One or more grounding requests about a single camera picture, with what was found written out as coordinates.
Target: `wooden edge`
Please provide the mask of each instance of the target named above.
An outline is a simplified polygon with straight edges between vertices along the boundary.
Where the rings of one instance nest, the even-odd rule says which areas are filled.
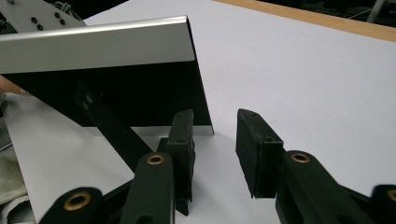
[[[388,26],[372,24],[364,21],[353,21],[344,18],[319,14],[316,12],[301,10],[292,7],[282,7],[270,3],[256,0],[214,0],[238,7],[245,7],[269,14],[305,21],[316,25],[321,25],[336,30],[350,32],[357,35],[370,36],[377,39],[396,42],[396,29]]]

